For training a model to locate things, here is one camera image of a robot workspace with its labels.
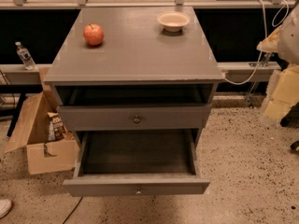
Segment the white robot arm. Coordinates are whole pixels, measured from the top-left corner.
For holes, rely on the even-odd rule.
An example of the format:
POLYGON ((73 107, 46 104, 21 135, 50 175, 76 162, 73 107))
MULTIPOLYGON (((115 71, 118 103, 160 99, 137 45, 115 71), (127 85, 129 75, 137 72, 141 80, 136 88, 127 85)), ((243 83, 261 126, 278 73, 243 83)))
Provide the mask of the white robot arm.
POLYGON ((258 44, 257 50, 275 52, 281 60, 289 64, 283 71, 272 74, 262 104, 261 123, 276 126, 299 103, 298 3, 283 23, 258 44))

